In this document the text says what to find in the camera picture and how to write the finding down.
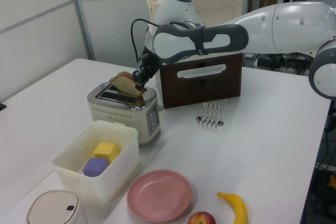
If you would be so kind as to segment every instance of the purple cube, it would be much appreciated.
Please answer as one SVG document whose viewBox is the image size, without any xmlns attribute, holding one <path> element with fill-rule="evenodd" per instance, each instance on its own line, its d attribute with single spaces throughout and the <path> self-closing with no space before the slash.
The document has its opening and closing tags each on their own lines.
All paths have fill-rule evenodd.
<svg viewBox="0 0 336 224">
<path fill-rule="evenodd" d="M 84 175 L 88 177 L 97 177 L 109 166 L 105 158 L 92 157 L 83 168 Z"/>
</svg>

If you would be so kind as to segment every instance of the toy block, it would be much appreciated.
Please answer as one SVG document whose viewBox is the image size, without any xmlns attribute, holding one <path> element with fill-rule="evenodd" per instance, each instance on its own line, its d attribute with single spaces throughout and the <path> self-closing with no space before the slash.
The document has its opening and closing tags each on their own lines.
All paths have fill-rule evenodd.
<svg viewBox="0 0 336 224">
<path fill-rule="evenodd" d="M 84 175 L 88 177 L 97 177 L 104 172 L 109 163 L 104 158 L 92 157 L 83 168 Z"/>
<path fill-rule="evenodd" d="M 109 164 L 119 155 L 120 146 L 116 143 L 99 142 L 95 151 L 93 152 L 94 157 L 105 158 Z"/>
</svg>

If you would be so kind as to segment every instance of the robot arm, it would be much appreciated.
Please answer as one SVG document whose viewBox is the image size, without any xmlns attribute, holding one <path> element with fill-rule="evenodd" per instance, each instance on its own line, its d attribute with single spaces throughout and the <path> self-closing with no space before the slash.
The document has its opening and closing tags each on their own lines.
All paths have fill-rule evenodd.
<svg viewBox="0 0 336 224">
<path fill-rule="evenodd" d="M 155 23 L 159 26 L 150 25 L 146 34 L 145 60 L 133 73 L 138 88 L 162 63 L 174 63 L 191 55 L 301 52 L 315 57 L 309 72 L 312 88 L 325 98 L 336 99 L 336 16 L 325 3 L 272 5 L 206 27 L 191 0 L 163 0 Z"/>
</svg>

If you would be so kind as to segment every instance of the black cable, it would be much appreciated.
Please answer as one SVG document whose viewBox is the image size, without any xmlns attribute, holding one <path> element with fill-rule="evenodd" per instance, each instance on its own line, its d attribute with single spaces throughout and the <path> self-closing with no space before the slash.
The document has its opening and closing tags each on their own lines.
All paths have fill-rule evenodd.
<svg viewBox="0 0 336 224">
<path fill-rule="evenodd" d="M 303 61 L 303 70 L 302 70 L 302 75 L 305 75 L 306 70 L 308 69 L 308 65 L 309 65 L 309 57 L 305 56 L 304 57 L 304 61 Z"/>
<path fill-rule="evenodd" d="M 306 213 L 307 212 L 307 202 L 305 202 L 305 205 L 303 207 L 303 215 L 301 217 L 302 223 L 301 224 L 306 224 Z"/>
<path fill-rule="evenodd" d="M 328 140 L 328 142 L 336 142 L 336 139 Z"/>
<path fill-rule="evenodd" d="M 321 211 L 324 208 L 324 205 L 326 203 L 327 199 L 327 191 L 328 191 L 328 178 L 327 178 L 327 173 L 328 173 L 328 167 L 331 163 L 331 160 L 333 156 L 336 153 L 336 148 L 331 156 L 331 158 L 328 161 L 327 167 L 321 167 L 323 162 L 326 160 L 328 153 L 329 153 L 329 144 L 328 144 L 328 133 L 334 129 L 334 123 L 332 120 L 332 113 L 334 111 L 334 101 L 330 102 L 329 110 L 328 110 L 328 116 L 330 117 L 330 120 L 328 122 L 327 127 L 324 128 L 325 132 L 325 142 L 326 142 L 326 153 L 322 159 L 322 161 L 319 163 L 317 167 L 314 167 L 314 173 L 312 176 L 312 181 L 311 185 L 309 187 L 309 192 L 308 192 L 308 198 L 309 201 L 313 207 L 313 212 L 307 212 L 306 214 L 323 214 Z"/>
<path fill-rule="evenodd" d="M 135 58 L 137 60 L 137 62 L 140 61 L 139 57 L 138 57 L 138 52 L 136 50 L 136 46 L 135 46 L 135 42 L 134 42 L 134 37 L 133 37 L 133 26 L 134 26 L 134 23 L 137 22 L 137 21 L 143 21 L 143 22 L 146 22 L 147 24 L 150 24 L 150 25 L 153 25 L 153 26 L 156 26 L 156 27 L 159 27 L 159 25 L 157 24 L 154 24 L 146 19 L 143 19 L 143 18 L 137 18 L 135 19 L 133 22 L 132 22 L 132 25 L 131 25 L 131 39 L 132 39 L 132 44 L 133 44 L 133 48 L 134 48 L 134 52 L 135 52 Z"/>
</svg>

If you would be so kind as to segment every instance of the banana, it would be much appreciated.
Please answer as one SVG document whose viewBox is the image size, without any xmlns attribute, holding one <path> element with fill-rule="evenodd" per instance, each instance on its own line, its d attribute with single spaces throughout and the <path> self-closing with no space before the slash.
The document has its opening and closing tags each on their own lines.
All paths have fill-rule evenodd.
<svg viewBox="0 0 336 224">
<path fill-rule="evenodd" d="M 247 224 L 247 208 L 242 198 L 236 194 L 225 194 L 221 192 L 218 192 L 217 196 L 227 200 L 235 209 L 236 218 L 233 224 Z"/>
</svg>

